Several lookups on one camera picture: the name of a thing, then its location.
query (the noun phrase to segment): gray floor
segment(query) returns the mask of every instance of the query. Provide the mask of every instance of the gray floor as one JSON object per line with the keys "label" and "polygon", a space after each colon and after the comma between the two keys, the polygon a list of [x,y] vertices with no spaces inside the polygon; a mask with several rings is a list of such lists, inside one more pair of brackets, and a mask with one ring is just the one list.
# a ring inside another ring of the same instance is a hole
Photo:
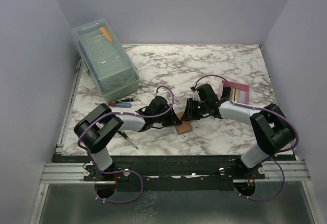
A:
{"label": "gray floor", "polygon": [[[281,183],[260,183],[254,196],[268,197]],[[277,200],[255,203],[235,192],[181,191],[144,192],[130,204],[103,204],[95,200],[91,185],[51,185],[45,201],[42,224],[105,223],[313,223],[300,182],[287,183]],[[117,193],[116,199],[128,199],[135,193]]]}

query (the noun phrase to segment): gray wall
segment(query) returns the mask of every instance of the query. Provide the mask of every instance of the gray wall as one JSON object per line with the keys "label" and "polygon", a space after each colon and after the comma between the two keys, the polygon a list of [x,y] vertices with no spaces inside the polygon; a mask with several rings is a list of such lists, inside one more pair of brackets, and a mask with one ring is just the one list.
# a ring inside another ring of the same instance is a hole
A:
{"label": "gray wall", "polygon": [[71,27],[104,17],[122,43],[262,44],[287,0],[57,0]]}
{"label": "gray wall", "polygon": [[56,0],[0,0],[0,222],[27,223],[77,55]]}
{"label": "gray wall", "polygon": [[327,210],[326,5],[327,0],[289,0],[262,47],[278,102],[299,130],[298,153],[305,156],[323,210]]}

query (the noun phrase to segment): wire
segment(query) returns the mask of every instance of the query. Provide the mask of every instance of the wire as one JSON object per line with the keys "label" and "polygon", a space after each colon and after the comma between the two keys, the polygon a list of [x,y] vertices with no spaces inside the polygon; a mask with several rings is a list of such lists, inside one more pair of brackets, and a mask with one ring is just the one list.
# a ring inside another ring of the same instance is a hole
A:
{"label": "wire", "polygon": [[284,174],[284,171],[283,171],[281,165],[275,159],[271,159],[271,160],[274,161],[277,164],[277,166],[281,170],[281,173],[282,173],[282,176],[283,176],[283,185],[282,185],[282,188],[280,189],[280,191],[274,197],[270,197],[270,198],[266,198],[266,199],[261,199],[261,198],[253,198],[253,197],[249,197],[249,196],[244,196],[236,188],[234,188],[235,191],[238,193],[238,195],[240,197],[245,198],[245,199],[248,199],[248,200],[251,200],[251,201],[256,201],[256,202],[266,202],[266,201],[274,200],[274,199],[276,199],[276,198],[278,198],[278,197],[280,197],[282,195],[282,193],[285,190],[285,186],[286,186],[285,174]]}
{"label": "wire", "polygon": [[162,116],[162,115],[168,113],[168,112],[173,108],[173,105],[174,105],[174,102],[175,102],[175,96],[174,96],[173,91],[172,91],[169,87],[167,87],[167,86],[163,86],[163,85],[161,85],[161,86],[159,86],[159,87],[157,88],[157,90],[156,90],[156,94],[158,93],[158,90],[159,90],[161,87],[168,89],[168,91],[169,91],[169,92],[171,93],[171,95],[172,95],[172,103],[171,103],[171,105],[169,106],[169,108],[168,108],[166,111],[164,111],[163,113],[158,114],[158,115],[153,115],[153,116],[144,116],[144,115],[134,114],[134,113],[121,113],[121,112],[113,111],[113,112],[110,112],[110,113],[104,114],[104,115],[100,116],[99,118],[97,118],[97,119],[96,119],[95,121],[93,121],[93,122],[92,122],[92,123],[91,123],[91,124],[90,124],[90,125],[89,125],[85,130],[84,130],[84,131],[83,131],[83,133],[79,136],[78,141],[77,141],[77,145],[78,145],[80,148],[82,148],[82,149],[84,149],[84,150],[87,151],[88,156],[89,156],[89,157],[92,159],[92,161],[93,161],[93,165],[96,167],[96,169],[97,169],[100,173],[102,173],[102,174],[117,174],[117,173],[122,173],[122,172],[131,172],[131,173],[133,173],[133,174],[136,174],[136,175],[138,176],[140,182],[141,182],[141,189],[140,189],[138,195],[137,195],[136,197],[130,199],[130,200],[116,201],[116,200],[110,200],[110,199],[103,199],[103,198],[100,198],[100,197],[98,196],[98,194],[97,194],[97,189],[95,189],[95,192],[96,192],[97,198],[99,198],[99,199],[101,199],[101,200],[103,200],[103,201],[105,201],[105,202],[116,203],[116,204],[126,204],[126,203],[130,203],[130,202],[133,202],[133,201],[137,200],[137,199],[142,195],[142,192],[143,192],[143,185],[144,185],[144,184],[143,184],[142,177],[141,177],[137,172],[135,172],[135,171],[133,171],[133,170],[119,170],[119,171],[112,171],[112,172],[106,172],[106,171],[101,170],[101,169],[97,166],[97,164],[95,163],[95,161],[94,161],[94,159],[93,159],[91,153],[90,153],[89,150],[87,149],[87,147],[81,145],[82,138],[85,136],[85,134],[86,134],[86,133],[87,133],[87,132],[88,132],[88,131],[93,127],[93,126],[95,126],[96,123],[98,123],[98,122],[101,121],[102,119],[104,119],[104,118],[106,118],[106,117],[108,117],[108,116],[111,116],[111,115],[130,115],[130,116],[133,116],[133,117],[141,117],[141,118],[157,118],[157,117],[160,117],[160,116]]}
{"label": "wire", "polygon": [[[201,78],[199,78],[196,82],[195,82],[195,85],[194,87],[197,86],[198,82],[205,78],[205,77],[219,77],[221,79],[223,79],[224,81],[226,81],[229,85],[229,87],[231,88],[232,90],[232,84],[226,79],[224,78],[223,76],[220,76],[220,75],[216,75],[216,74],[209,74],[209,75],[205,75]],[[285,122],[287,122],[287,124],[293,129],[294,133],[295,133],[295,143],[294,145],[292,145],[290,148],[287,148],[287,149],[284,149],[284,150],[280,150],[279,152],[284,152],[284,151],[290,151],[290,150],[293,150],[297,145],[298,145],[298,141],[299,141],[299,134],[298,134],[298,131],[296,130],[295,126],[289,121],[287,120],[285,117],[283,117],[282,115],[272,111],[272,110],[268,110],[266,108],[261,108],[261,107],[255,107],[255,106],[251,106],[251,105],[246,105],[246,104],[241,104],[241,103],[237,103],[237,102],[234,102],[232,99],[231,99],[231,96],[229,96],[229,101],[233,104],[233,105],[236,105],[236,106],[239,106],[239,107],[243,107],[243,108],[249,108],[249,109],[254,109],[254,110],[262,110],[262,111],[265,111],[265,112],[268,112],[268,113],[271,113],[273,115],[275,115],[276,117],[284,120]],[[280,166],[280,164],[273,158],[270,158],[272,161],[274,161],[278,167],[280,168],[281,172],[282,172],[282,176],[283,176],[283,185],[282,185],[282,188],[280,189],[280,191],[274,196],[274,197],[271,197],[271,198],[267,198],[267,199],[257,199],[257,198],[251,198],[249,196],[244,196],[242,195],[236,188],[235,190],[238,192],[239,196],[242,197],[242,198],[245,198],[245,199],[248,199],[248,200],[252,200],[252,201],[260,201],[260,202],[263,202],[263,201],[271,201],[271,200],[274,200],[278,197],[281,196],[281,194],[284,192],[285,190],[285,185],[286,185],[286,182],[285,182],[285,174],[284,174],[284,171],[282,169],[282,167]]]}

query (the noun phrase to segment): container lid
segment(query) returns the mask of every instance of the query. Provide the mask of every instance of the container lid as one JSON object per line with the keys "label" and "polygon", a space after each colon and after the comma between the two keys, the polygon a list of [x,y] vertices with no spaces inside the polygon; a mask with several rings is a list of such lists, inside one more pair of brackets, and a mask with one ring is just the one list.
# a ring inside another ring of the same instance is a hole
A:
{"label": "container lid", "polygon": [[73,34],[101,95],[138,79],[133,62],[104,19],[76,27]]}

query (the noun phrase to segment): marble tabletop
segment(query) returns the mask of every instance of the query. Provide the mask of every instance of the marble tabletop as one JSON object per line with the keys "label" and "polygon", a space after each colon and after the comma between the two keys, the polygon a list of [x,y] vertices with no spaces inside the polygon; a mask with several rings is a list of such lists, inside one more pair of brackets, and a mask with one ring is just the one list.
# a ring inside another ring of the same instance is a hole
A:
{"label": "marble tabletop", "polygon": [[[139,90],[133,98],[135,111],[148,105],[155,97],[156,87],[169,86],[175,94],[176,113],[184,111],[186,99],[193,95],[190,87],[205,74],[220,74],[231,81],[250,85],[250,104],[276,103],[275,94],[258,45],[124,45],[127,54],[139,71]],[[219,78],[208,77],[201,83],[210,83],[217,90]],[[64,135],[62,155],[86,155],[77,146],[74,126],[97,105],[105,103],[93,82],[82,70],[79,86]],[[127,131],[138,146],[116,135],[108,144],[111,155],[224,155],[243,154],[255,141],[252,128],[233,121],[206,118],[192,121],[193,132],[178,135],[174,127],[150,129],[145,132]]]}

